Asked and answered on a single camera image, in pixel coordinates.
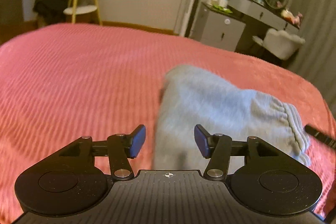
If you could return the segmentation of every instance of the ribbed black surface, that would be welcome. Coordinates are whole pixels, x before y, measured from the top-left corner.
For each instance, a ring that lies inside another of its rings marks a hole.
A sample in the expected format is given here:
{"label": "ribbed black surface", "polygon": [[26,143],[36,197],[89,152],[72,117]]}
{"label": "ribbed black surface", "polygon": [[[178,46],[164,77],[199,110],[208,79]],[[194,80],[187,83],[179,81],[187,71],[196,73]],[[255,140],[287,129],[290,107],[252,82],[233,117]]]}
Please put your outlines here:
{"label": "ribbed black surface", "polygon": [[96,207],[79,215],[46,218],[32,213],[17,224],[319,224],[312,213],[275,218],[240,205],[221,182],[208,181],[198,171],[140,172],[131,181],[117,182]]}

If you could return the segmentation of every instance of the pink blanket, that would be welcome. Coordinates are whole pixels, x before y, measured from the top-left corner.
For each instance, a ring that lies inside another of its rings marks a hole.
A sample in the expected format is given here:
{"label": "pink blanket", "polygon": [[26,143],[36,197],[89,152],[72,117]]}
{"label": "pink blanket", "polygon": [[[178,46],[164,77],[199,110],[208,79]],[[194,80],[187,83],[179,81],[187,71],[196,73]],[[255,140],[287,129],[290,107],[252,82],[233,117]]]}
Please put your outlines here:
{"label": "pink blanket", "polygon": [[[239,88],[274,95],[295,105],[303,124],[335,137],[335,120],[318,90],[280,67],[187,38],[53,25],[0,48],[0,223],[22,213],[13,189],[18,175],[80,136],[105,140],[143,123],[147,139],[131,163],[135,172],[150,169],[162,80],[178,64],[198,66]],[[308,154],[311,169],[323,182],[315,212],[324,216],[336,200],[336,156],[315,140]],[[107,159],[96,162],[109,172]]]}

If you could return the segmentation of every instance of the light gray fabric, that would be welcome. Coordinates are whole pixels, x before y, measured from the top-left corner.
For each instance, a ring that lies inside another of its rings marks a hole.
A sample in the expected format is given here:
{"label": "light gray fabric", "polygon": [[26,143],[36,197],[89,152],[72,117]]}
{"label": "light gray fabric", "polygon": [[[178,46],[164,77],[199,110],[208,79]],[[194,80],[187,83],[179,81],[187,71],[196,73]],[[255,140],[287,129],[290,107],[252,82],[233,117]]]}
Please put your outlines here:
{"label": "light gray fabric", "polygon": [[[210,134],[223,133],[236,141],[258,136],[299,162],[310,165],[305,154],[309,137],[296,108],[256,90],[241,90],[206,70],[181,65],[167,73],[157,130],[154,170],[204,171],[194,141],[194,126]],[[231,157],[229,174],[244,165]]]}

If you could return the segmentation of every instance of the vanity desk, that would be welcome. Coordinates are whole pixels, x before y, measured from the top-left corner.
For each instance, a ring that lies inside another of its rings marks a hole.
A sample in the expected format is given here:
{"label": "vanity desk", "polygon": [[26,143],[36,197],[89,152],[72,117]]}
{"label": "vanity desk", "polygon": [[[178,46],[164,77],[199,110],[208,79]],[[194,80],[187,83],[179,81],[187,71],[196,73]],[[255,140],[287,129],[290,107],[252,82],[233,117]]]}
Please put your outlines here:
{"label": "vanity desk", "polygon": [[285,7],[288,0],[265,2],[263,6],[253,0],[229,0],[227,6],[232,14],[202,3],[190,37],[209,46],[256,56],[253,36],[264,39],[270,28],[297,35],[299,28],[284,20],[282,9],[275,7],[277,2]]}
{"label": "vanity desk", "polygon": [[253,0],[229,0],[228,6],[242,13],[242,18],[247,15],[276,30],[285,30],[290,34],[298,34],[299,32],[299,28],[284,20],[279,12],[268,9]]}

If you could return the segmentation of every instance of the white side table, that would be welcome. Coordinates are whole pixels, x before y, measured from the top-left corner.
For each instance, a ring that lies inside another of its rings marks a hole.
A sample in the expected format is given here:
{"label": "white side table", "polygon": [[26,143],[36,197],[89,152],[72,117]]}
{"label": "white side table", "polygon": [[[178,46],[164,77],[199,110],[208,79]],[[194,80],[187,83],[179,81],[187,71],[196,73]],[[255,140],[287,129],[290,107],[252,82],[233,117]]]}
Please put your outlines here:
{"label": "white side table", "polygon": [[64,14],[72,15],[72,24],[76,23],[76,15],[82,15],[82,14],[87,14],[87,13],[97,11],[99,25],[102,25],[102,21],[100,18],[100,12],[99,12],[98,0],[94,0],[95,5],[77,7],[77,4],[78,4],[78,0],[69,0],[68,8],[64,10]]}

